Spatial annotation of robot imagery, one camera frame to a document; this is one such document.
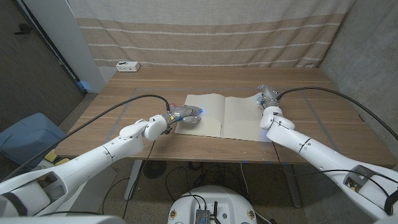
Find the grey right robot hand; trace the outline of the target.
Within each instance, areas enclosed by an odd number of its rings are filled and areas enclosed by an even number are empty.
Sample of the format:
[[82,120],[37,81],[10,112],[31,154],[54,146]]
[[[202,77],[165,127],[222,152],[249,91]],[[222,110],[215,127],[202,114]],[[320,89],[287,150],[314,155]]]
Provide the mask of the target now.
[[270,106],[278,106],[279,101],[277,100],[278,92],[269,85],[259,85],[258,89],[260,95],[257,98],[257,106],[260,110],[265,110]]

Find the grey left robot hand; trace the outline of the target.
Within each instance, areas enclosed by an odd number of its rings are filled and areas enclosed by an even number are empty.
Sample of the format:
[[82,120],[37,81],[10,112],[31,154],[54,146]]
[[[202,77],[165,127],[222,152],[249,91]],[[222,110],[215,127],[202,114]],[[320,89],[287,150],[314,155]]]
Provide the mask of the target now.
[[201,120],[200,114],[203,110],[196,106],[182,105],[171,108],[162,117],[167,124],[182,121],[184,123],[196,123]]

